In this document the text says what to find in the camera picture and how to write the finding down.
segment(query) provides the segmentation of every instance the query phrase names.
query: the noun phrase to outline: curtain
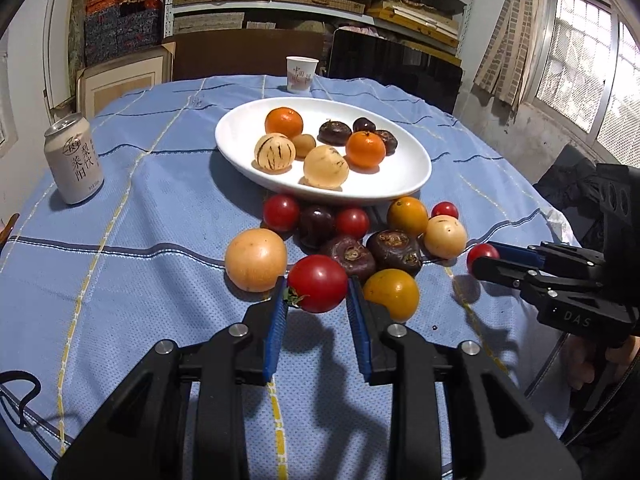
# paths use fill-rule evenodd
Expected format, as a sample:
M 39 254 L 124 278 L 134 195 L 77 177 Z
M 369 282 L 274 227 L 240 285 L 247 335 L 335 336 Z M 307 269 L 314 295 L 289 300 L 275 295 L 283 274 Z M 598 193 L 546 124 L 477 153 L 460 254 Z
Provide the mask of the curtain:
M 529 78 L 540 0 L 505 0 L 474 83 L 516 109 Z

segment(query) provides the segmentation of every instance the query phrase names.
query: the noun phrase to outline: paper cup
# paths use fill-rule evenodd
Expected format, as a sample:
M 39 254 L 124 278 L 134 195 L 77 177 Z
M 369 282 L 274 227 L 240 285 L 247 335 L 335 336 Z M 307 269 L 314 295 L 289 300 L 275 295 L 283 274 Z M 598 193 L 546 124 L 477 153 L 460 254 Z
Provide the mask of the paper cup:
M 316 74 L 318 60 L 312 57 L 287 56 L 287 90 L 308 92 Z

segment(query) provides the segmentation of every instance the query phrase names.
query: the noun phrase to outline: table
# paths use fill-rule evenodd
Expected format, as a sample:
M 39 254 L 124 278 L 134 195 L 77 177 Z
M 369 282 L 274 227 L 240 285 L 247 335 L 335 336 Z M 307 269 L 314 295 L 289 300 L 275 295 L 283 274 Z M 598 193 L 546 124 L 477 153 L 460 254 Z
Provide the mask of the table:
M 47 174 L 26 203 L 0 259 L 0 370 L 42 382 L 28 415 L 44 444 L 12 429 L 48 476 L 45 448 L 68 446 L 156 341 L 207 340 L 261 299 L 232 291 L 222 260 L 233 236 L 260 224 L 267 192 L 222 157 L 214 130 L 228 110 L 285 94 L 285 79 L 272 76 L 131 92 L 92 121 L 106 176 L 100 192 L 68 207 Z M 310 94 L 372 110 L 420 140 L 433 161 L 420 198 L 454 202 L 470 244 L 574 241 L 562 215 L 449 114 L 366 79 L 316 77 Z M 384 218 L 385 207 L 370 216 Z M 291 239 L 287 250 L 290 264 L 303 256 Z M 559 334 L 516 292 L 466 275 L 464 255 L 450 267 L 425 264 L 417 281 L 422 298 L 409 327 L 448 346 L 478 340 L 522 390 L 533 381 Z M 21 397 L 29 387 L 3 388 Z M 560 435 L 569 389 L 558 362 L 531 401 Z M 391 388 L 363 382 L 344 306 L 291 312 L 273 383 L 244 387 L 243 402 L 252 478 L 382 478 Z M 446 433 L 444 410 L 441 427 Z M 447 439 L 442 451 L 446 477 Z

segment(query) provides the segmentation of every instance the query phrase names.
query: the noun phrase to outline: white plate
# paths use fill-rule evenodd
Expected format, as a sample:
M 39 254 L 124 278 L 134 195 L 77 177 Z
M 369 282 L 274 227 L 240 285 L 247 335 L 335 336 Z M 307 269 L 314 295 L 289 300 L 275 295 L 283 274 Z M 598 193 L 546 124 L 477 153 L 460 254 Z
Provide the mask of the white plate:
M 351 126 L 359 117 L 372 120 L 379 130 L 396 136 L 398 148 L 386 156 L 377 173 L 351 170 L 342 190 L 318 189 L 300 184 L 303 162 L 296 160 L 289 171 L 282 174 L 265 173 L 252 166 L 254 147 L 264 135 L 264 120 L 274 108 L 293 108 L 304 122 L 304 134 L 316 140 L 318 128 L 329 120 L 342 121 Z M 228 112 L 216 127 L 216 143 L 220 153 L 240 173 L 275 192 L 287 192 L 313 202 L 373 204 L 411 194 L 420 189 L 431 176 L 431 159 L 424 147 L 408 131 L 375 113 L 355 106 L 306 97 L 276 97 L 252 101 Z M 344 156 L 344 148 L 336 147 Z

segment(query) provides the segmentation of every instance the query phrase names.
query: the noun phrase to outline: white can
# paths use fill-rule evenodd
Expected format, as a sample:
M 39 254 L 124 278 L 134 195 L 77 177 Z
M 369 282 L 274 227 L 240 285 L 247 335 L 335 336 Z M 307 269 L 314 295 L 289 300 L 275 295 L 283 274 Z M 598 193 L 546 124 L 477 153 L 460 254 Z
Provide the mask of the white can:
M 44 156 L 62 199 L 70 205 L 95 194 L 104 182 L 91 126 L 82 114 L 68 115 L 44 133 Z

